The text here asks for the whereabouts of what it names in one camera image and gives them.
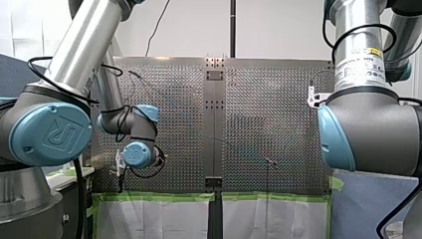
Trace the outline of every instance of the cable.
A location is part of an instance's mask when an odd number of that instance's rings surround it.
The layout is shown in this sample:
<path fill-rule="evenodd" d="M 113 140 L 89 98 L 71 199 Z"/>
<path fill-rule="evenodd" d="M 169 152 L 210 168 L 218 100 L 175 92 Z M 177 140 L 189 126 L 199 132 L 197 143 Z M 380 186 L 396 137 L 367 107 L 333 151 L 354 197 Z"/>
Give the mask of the cable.
<path fill-rule="evenodd" d="M 128 103 L 128 102 L 129 102 L 129 99 L 130 99 L 131 97 L 133 97 L 134 93 L 136 92 L 136 84 L 134 83 L 133 79 L 131 78 L 131 74 L 129 74 L 129 79 L 130 79 L 130 81 L 131 81 L 131 83 L 132 83 L 132 91 L 131 91 L 131 93 L 130 93 L 130 95 L 129 95 L 129 96 L 127 96 L 126 98 L 124 98 L 124 101 L 125 101 L 126 103 Z"/>
<path fill-rule="evenodd" d="M 105 64 L 102 64 L 102 67 L 109 68 L 109 69 L 112 69 L 112 70 L 117 71 L 117 74 L 115 74 L 117 77 L 123 76 L 123 70 L 120 69 L 120 68 L 117 68 L 117 67 L 114 67 L 114 66 L 105 65 Z"/>
<path fill-rule="evenodd" d="M 410 194 L 406 198 L 404 198 L 404 200 L 401 201 L 400 204 L 398 204 L 390 213 L 388 213 L 388 215 L 385 216 L 376 227 L 376 234 L 380 239 L 384 239 L 384 236 L 382 235 L 382 230 L 384 229 L 384 226 L 387 224 L 387 222 L 391 220 L 395 215 L 397 215 L 397 213 L 399 213 L 407 204 L 409 204 L 409 202 L 411 202 L 413 198 L 415 198 L 416 195 L 418 195 L 418 193 L 421 191 L 422 179 L 419 178 L 418 180 L 418 185 L 413 189 L 413 191 L 410 192 Z"/>
<path fill-rule="evenodd" d="M 394 32 L 394 30 L 392 28 L 390 28 L 389 26 L 384 25 L 384 24 L 380 24 L 380 23 L 365 24 L 365 25 L 361 25 L 361 26 L 358 26 L 358 27 L 354 27 L 354 28 L 346 31 L 345 33 L 343 33 L 338 38 L 338 40 L 335 42 L 334 46 L 332 47 L 332 52 L 331 52 L 331 60 L 332 60 L 332 63 L 335 64 L 335 52 L 336 52 L 338 46 L 340 45 L 340 43 L 346 37 L 348 37 L 354 31 L 357 31 L 357 30 L 362 29 L 362 28 L 371 28 L 371 27 L 376 27 L 376 28 L 381 28 L 381 29 L 387 30 L 391 34 L 391 36 L 393 38 L 392 39 L 392 42 L 391 42 L 391 45 L 388 48 L 386 48 L 383 52 L 386 53 L 386 52 L 390 51 L 394 47 L 395 43 L 397 42 L 397 34 Z"/>
<path fill-rule="evenodd" d="M 419 99 L 414 99 L 414 98 L 399 98 L 398 99 L 399 102 L 412 102 L 412 103 L 417 103 L 419 105 L 422 106 L 422 100 Z"/>
<path fill-rule="evenodd" d="M 126 138 L 126 134 L 124 134 L 122 131 L 121 131 L 121 127 L 124 125 L 124 123 L 126 122 L 126 119 L 127 119 L 127 116 L 129 115 L 129 113 L 131 112 L 131 108 L 130 108 L 130 106 L 129 105 L 125 105 L 125 106 L 123 106 L 125 109 L 127 109 L 126 110 L 126 112 L 125 113 L 122 113 L 122 114 L 120 114 L 120 116 L 118 116 L 118 119 L 117 119 L 117 132 L 115 133 L 115 142 L 121 142 L 121 141 L 123 141 L 125 138 Z"/>
<path fill-rule="evenodd" d="M 148 56 L 148 53 L 149 53 L 149 48 L 150 48 L 150 46 L 151 46 L 151 41 L 152 41 L 152 38 L 154 38 L 155 33 L 156 33 L 156 32 L 157 32 L 157 30 L 158 30 L 159 23 L 161 22 L 161 19 L 162 19 L 162 17 L 164 16 L 165 10 L 167 10 L 167 6 L 168 6 L 168 4 L 169 4 L 169 3 L 170 3 L 170 0 L 167 0 L 167 2 L 165 3 L 164 9 L 162 10 L 161 15 L 159 16 L 158 21 L 157 21 L 157 23 L 156 23 L 156 25 L 155 25 L 154 32 L 153 32 L 153 33 L 152 33 L 152 35 L 149 37 L 149 40 L 148 40 L 148 46 L 146 47 L 145 57 L 147 57 L 147 56 Z"/>
<path fill-rule="evenodd" d="M 129 75 L 130 80 L 132 80 L 131 75 L 134 75 L 134 76 L 137 77 L 138 80 L 140 80 L 142 82 L 142 85 L 144 86 L 146 94 L 148 95 L 148 98 L 151 101 L 152 97 L 151 97 L 151 93 L 149 91 L 150 86 L 148 85 L 148 82 L 142 76 L 140 76 L 138 73 L 133 72 L 131 70 L 129 70 L 128 72 L 130 73 L 130 75 Z"/>
<path fill-rule="evenodd" d="M 70 91 L 68 91 L 68 90 L 66 90 L 66 89 L 64 89 L 64 88 L 62 88 L 62 87 L 60 87 L 58 84 L 56 84 L 54 81 L 52 81 L 52 80 L 50 80 L 50 79 L 48 79 L 46 76 L 44 76 L 42 73 L 40 73 L 36 68 L 35 68 L 35 66 L 33 65 L 33 63 L 34 62 L 38 62 L 38 61 L 45 61 L 45 60 L 52 60 L 53 59 L 53 57 L 36 57 L 36 58 L 31 58 L 30 60 L 28 60 L 28 67 L 29 67 L 29 69 L 35 74 L 35 75 L 37 75 L 39 78 L 41 78 L 41 79 L 43 79 L 44 81 L 46 81 L 48 84 L 50 84 L 50 85 L 52 85 L 53 87 L 55 87 L 55 88 L 57 88 L 59 91 L 61 91 L 61 92 L 63 92 L 63 93 L 65 93 L 65 94 L 67 94 L 67 95 L 70 95 L 70 96 L 72 96 L 72 97 L 75 97 L 75 98 L 77 98 L 77 99 L 80 99 L 80 100 L 83 100 L 83 101 L 87 101 L 89 104 L 98 104 L 99 102 L 98 101 L 93 101 L 93 100 L 91 100 L 91 99 L 89 99 L 89 98 L 86 98 L 86 97 L 83 97 L 83 96 L 80 96 L 80 95 L 78 95 L 78 94 L 75 94 L 75 93 L 73 93 L 73 92 L 70 92 Z M 117 68 L 117 67 L 112 67 L 112 66 L 108 66 L 108 65 L 104 65 L 104 64 L 102 64 L 102 67 L 105 67 L 105 68 L 109 68 L 109 69 L 113 69 L 113 70 L 116 70 L 116 71 L 118 71 L 118 74 L 116 74 L 118 77 L 119 76 L 121 76 L 121 75 L 123 75 L 123 71 L 121 70 L 121 69 L 119 69 L 119 68 Z"/>
<path fill-rule="evenodd" d="M 7 102 L 0 104 L 0 112 L 6 109 L 12 108 L 13 106 L 15 106 L 17 101 L 18 101 L 17 99 L 9 100 Z"/>
<path fill-rule="evenodd" d="M 157 145 L 155 147 L 158 149 L 159 156 L 162 158 L 162 163 L 161 163 L 161 166 L 158 168 L 158 170 L 156 170 L 154 173 L 152 173 L 150 175 L 142 176 L 142 175 L 138 174 L 137 172 L 135 172 L 132 167 L 130 167 L 129 169 L 133 173 L 133 175 L 140 177 L 140 178 L 144 178 L 144 179 L 151 178 L 151 177 L 156 176 L 162 170 L 162 168 L 164 168 L 165 161 L 166 161 L 164 152 Z"/>
<path fill-rule="evenodd" d="M 82 175 L 82 168 L 79 159 L 74 159 L 75 172 L 77 174 L 78 184 L 78 227 L 77 227 L 77 239 L 83 238 L 84 222 L 85 222 L 85 186 L 84 177 Z"/>
<path fill-rule="evenodd" d="M 317 75 L 319 75 L 319 74 L 321 74 L 321 73 L 331 73 L 331 74 L 334 74 L 335 75 L 335 71 L 331 71 L 331 70 L 319 70 L 319 71 L 317 71 L 312 77 L 311 77 L 311 80 L 310 80 L 310 86 L 313 86 L 314 85 L 314 79 L 316 79 L 317 78 Z"/>
<path fill-rule="evenodd" d="M 126 172 L 127 172 L 127 166 L 124 167 L 123 173 L 118 177 L 118 192 L 117 193 L 123 192 L 123 183 L 124 183 L 124 177 L 126 176 Z"/>
<path fill-rule="evenodd" d="M 334 46 L 332 45 L 332 43 L 329 41 L 328 37 L 326 36 L 326 20 L 327 20 L 327 15 L 328 15 L 328 4 L 329 1 L 325 1 L 325 6 L 323 8 L 323 18 L 322 18 L 322 36 L 323 36 L 323 40 L 326 42 L 326 44 L 333 48 Z"/>
<path fill-rule="evenodd" d="M 397 62 L 401 62 L 403 60 L 406 60 L 407 58 L 411 57 L 413 54 L 415 54 L 422 46 L 422 39 L 420 41 L 420 43 L 418 44 L 418 46 L 416 47 L 415 50 L 413 50 L 412 52 L 410 52 L 409 54 L 405 54 L 403 57 L 396 59 L 396 60 L 391 60 L 391 61 L 385 61 L 385 63 L 397 63 Z"/>

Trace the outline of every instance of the vertical metal post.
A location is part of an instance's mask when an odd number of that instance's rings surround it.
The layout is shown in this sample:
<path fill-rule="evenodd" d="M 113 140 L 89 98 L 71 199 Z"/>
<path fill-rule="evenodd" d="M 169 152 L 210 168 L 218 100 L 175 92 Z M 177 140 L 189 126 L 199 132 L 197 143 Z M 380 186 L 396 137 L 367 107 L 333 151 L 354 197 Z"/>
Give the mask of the vertical metal post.
<path fill-rule="evenodd" d="M 236 0 L 230 2 L 230 58 L 236 58 Z"/>
<path fill-rule="evenodd" d="M 206 59 L 205 67 L 205 132 L 211 138 L 205 140 L 205 188 L 213 192 L 214 201 L 209 203 L 208 238 L 223 238 L 222 198 L 222 151 L 225 124 L 226 84 L 223 58 Z"/>

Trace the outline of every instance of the blue joint cap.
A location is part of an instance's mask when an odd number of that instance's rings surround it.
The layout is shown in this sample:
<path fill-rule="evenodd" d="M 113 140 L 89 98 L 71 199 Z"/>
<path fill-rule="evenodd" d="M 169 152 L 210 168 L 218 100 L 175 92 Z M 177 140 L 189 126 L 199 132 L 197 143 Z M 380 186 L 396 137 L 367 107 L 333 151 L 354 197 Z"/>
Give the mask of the blue joint cap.
<path fill-rule="evenodd" d="M 152 162 L 151 151 L 142 142 L 131 142 L 123 150 L 123 161 L 131 167 L 148 167 Z"/>
<path fill-rule="evenodd" d="M 90 118 L 67 103 L 41 105 L 23 115 L 13 126 L 9 149 L 31 166 L 58 166 L 77 158 L 90 143 Z"/>
<path fill-rule="evenodd" d="M 408 63 L 406 70 L 404 71 L 403 75 L 401 75 L 398 81 L 407 81 L 409 80 L 410 76 L 412 75 L 412 64 Z"/>
<path fill-rule="evenodd" d="M 152 121 L 158 122 L 158 108 L 151 105 L 137 105 L 137 110 L 133 111 L 137 115 L 144 117 L 145 116 L 140 112 L 142 111 L 144 114 L 146 114 Z"/>
<path fill-rule="evenodd" d="M 332 168 L 355 171 L 354 156 L 337 117 L 327 106 L 320 108 L 317 115 L 323 161 Z"/>
<path fill-rule="evenodd" d="M 106 132 L 105 128 L 103 127 L 103 116 L 102 115 L 99 115 L 99 117 L 97 118 L 97 128 L 101 132 Z"/>

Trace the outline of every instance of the metal bracket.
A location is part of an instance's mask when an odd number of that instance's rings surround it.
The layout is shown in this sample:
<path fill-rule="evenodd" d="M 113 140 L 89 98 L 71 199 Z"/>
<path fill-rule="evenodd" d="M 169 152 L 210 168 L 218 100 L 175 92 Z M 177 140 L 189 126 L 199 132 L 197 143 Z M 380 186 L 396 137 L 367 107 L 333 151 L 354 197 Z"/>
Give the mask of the metal bracket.
<path fill-rule="evenodd" d="M 331 93 L 315 93 L 316 89 L 314 86 L 309 86 L 308 89 L 308 105 L 311 108 L 319 109 L 331 95 Z"/>
<path fill-rule="evenodd" d="M 205 187 L 222 187 L 222 177 L 205 177 Z"/>
<path fill-rule="evenodd" d="M 207 81 L 223 81 L 223 71 L 207 71 Z"/>

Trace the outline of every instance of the white cloth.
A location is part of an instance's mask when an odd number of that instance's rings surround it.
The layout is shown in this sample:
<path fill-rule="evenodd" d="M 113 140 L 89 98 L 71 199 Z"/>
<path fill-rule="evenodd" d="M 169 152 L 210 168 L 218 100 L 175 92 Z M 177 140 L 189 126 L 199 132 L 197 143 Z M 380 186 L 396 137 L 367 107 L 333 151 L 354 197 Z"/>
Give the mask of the white cloth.
<path fill-rule="evenodd" d="M 102 202 L 99 239 L 206 239 L 206 202 Z"/>
<path fill-rule="evenodd" d="M 224 238 L 326 238 L 327 203 L 270 199 L 267 210 L 267 200 L 258 199 L 224 201 L 223 207 Z"/>

